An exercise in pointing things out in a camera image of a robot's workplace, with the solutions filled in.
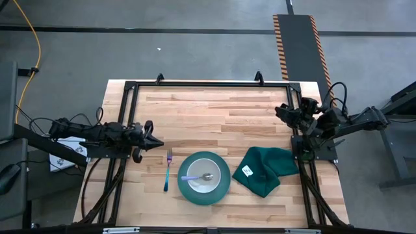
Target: butcher block tabletop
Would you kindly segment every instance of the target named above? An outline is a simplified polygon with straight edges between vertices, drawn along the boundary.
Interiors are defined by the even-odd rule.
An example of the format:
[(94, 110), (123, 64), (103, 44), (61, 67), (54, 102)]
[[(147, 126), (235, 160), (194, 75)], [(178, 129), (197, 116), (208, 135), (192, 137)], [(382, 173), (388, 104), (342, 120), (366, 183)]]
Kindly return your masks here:
[[(125, 80), (108, 82), (101, 122), (117, 122), (124, 83)], [(320, 101), (317, 83), (300, 84), (302, 96)], [(127, 100), (123, 124), (127, 124), (131, 96), (132, 92)], [(164, 146), (143, 153), (139, 164), (127, 160), (117, 226), (307, 227), (299, 175), (281, 177), (281, 185), (266, 198), (255, 195), (232, 179), (224, 199), (208, 206), (187, 201), (177, 185), (181, 163), (198, 151), (217, 153), (233, 174), (251, 146), (290, 150), (292, 129), (277, 118), (274, 111), (274, 107), (282, 103), (287, 103), (285, 88), (141, 86), (135, 122), (144, 124), (146, 120), (152, 120), (153, 135), (164, 141)], [(173, 160), (169, 190), (163, 192), (168, 149), (173, 151)], [(84, 199), (86, 212), (103, 192), (108, 164), (109, 160), (103, 159), (92, 172)], [(322, 196), (339, 218), (348, 222), (337, 170), (326, 161), (316, 161), (316, 167)], [(311, 203), (318, 222), (315, 199), (312, 198)], [(112, 196), (106, 219), (111, 207)], [(80, 219), (81, 195), (74, 221)]]

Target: concrete floor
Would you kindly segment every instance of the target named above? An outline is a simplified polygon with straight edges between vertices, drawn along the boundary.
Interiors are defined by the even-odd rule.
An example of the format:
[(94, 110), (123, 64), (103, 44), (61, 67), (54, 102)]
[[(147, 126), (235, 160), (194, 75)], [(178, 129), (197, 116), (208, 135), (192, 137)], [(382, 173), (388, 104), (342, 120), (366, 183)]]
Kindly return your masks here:
[[(412, 0), (292, 0), (295, 14), (314, 15), (329, 31), (416, 31)], [(20, 0), (35, 25), (182, 29), (273, 29), (272, 15), (287, 13), (284, 0)], [(13, 2), (0, 23), (24, 21)], [(272, 35), (39, 33), (41, 72), (23, 110), (58, 118), (84, 112), (94, 119), (108, 79), (240, 79), (257, 70), (280, 80)], [(348, 86), (350, 113), (383, 106), (414, 82), (416, 38), (322, 37), (332, 82)], [(37, 48), (30, 32), (0, 32), (0, 60), (33, 66)], [(25, 84), (19, 78), (19, 89)], [(337, 96), (342, 91), (335, 90)], [(47, 129), (49, 123), (41, 123)], [(416, 187), (382, 192), (392, 178), (380, 134), (358, 132), (337, 148), (346, 208), (361, 228), (415, 232)], [(79, 188), (36, 201), (34, 221), (43, 226), (72, 221)]]

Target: white label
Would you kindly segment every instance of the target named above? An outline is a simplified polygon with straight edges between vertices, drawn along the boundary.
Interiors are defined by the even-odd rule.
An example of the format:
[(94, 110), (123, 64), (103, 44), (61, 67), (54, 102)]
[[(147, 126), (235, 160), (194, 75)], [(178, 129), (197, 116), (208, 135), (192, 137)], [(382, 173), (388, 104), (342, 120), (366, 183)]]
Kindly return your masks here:
[(244, 172), (244, 174), (246, 174), (247, 177), (253, 174), (252, 170), (247, 165), (244, 166), (241, 170)]
[[(84, 155), (86, 157), (87, 149), (80, 145), (80, 142), (84, 142), (85, 139), (78, 138), (75, 136), (70, 136), (68, 138), (60, 138), (58, 139), (58, 143), (61, 143), (65, 145), (67, 148), (73, 149), (75, 152), (80, 153), (81, 155)], [(51, 162), (49, 165), (51, 172), (56, 172), (65, 168), (68, 168), (70, 166), (75, 165), (75, 163), (72, 163), (70, 161), (58, 158), (52, 154), (49, 154), (49, 161)]]

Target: yellow cable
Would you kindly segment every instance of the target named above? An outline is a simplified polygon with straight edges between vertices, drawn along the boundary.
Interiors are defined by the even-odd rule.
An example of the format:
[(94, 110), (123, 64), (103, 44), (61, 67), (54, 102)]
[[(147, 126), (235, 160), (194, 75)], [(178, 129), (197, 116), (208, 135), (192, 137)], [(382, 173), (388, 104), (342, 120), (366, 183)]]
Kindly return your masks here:
[[(32, 32), (34, 34), (34, 37), (36, 38), (36, 42), (38, 43), (38, 49), (39, 49), (39, 55), (38, 55), (38, 62), (36, 62), (36, 66), (35, 68), (39, 67), (39, 62), (40, 62), (40, 57), (42, 56), (42, 50), (40, 48), (40, 42), (39, 42), (39, 38), (38, 35), (36, 34), (36, 32), (34, 31), (33, 27), (32, 27), (32, 23), (31, 21), (27, 18), (26, 14), (24, 13), (24, 11), (21, 9), (21, 7), (19, 6), (19, 3), (16, 0), (13, 0), (13, 2), (16, 4), (16, 6), (19, 8), (21, 14), (23, 15), (23, 17), (25, 18), (27, 24), (29, 25), (29, 27), (32, 29)], [(16, 119), (15, 122), (18, 123), (19, 120), (19, 109), (21, 108), (21, 102), (23, 101), (23, 98), (25, 97), (25, 92), (26, 92), (26, 88), (28, 87), (29, 83), (32, 81), (33, 77), (35, 75), (35, 72), (32, 71), (31, 77), (29, 78), (29, 80), (26, 82), (25, 88), (23, 89), (23, 92), (21, 93), (20, 96), (20, 100), (19, 100), (19, 104), (18, 104), (18, 110), (16, 111)]]

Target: hazard stripe tape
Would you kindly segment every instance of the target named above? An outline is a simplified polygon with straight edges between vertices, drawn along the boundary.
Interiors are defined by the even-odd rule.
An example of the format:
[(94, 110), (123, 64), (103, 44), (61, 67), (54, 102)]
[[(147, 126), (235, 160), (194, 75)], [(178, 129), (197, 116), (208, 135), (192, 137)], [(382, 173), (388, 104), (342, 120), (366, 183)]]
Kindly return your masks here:
[[(329, 89), (332, 86), (332, 82), (331, 82), (330, 74), (328, 73), (328, 67), (326, 66), (324, 51), (322, 50), (322, 46), (320, 44), (317, 25), (315, 23), (315, 19), (313, 18), (313, 16), (309, 16), (309, 18), (311, 19), (313, 33), (315, 33), (315, 40), (317, 41), (317, 45), (318, 45), (318, 52), (319, 52), (319, 56), (320, 56), (320, 61), (322, 62), (322, 67), (324, 68), (326, 84), (328, 85), (328, 89)], [(330, 92), (330, 96), (331, 96), (331, 99), (335, 98), (335, 95), (333, 94), (332, 90)]]
[(279, 25), (279, 19), (277, 15), (273, 16), (273, 24), (274, 24), (274, 33), (276, 34), (276, 42), (278, 43), (278, 55), (279, 55), (279, 63), (280, 63), (280, 70), (281, 70), (281, 78), (284, 81), (288, 81), (289, 76), (287, 75), (285, 50), (283, 49), (283, 40), (281, 39), (280, 25)]

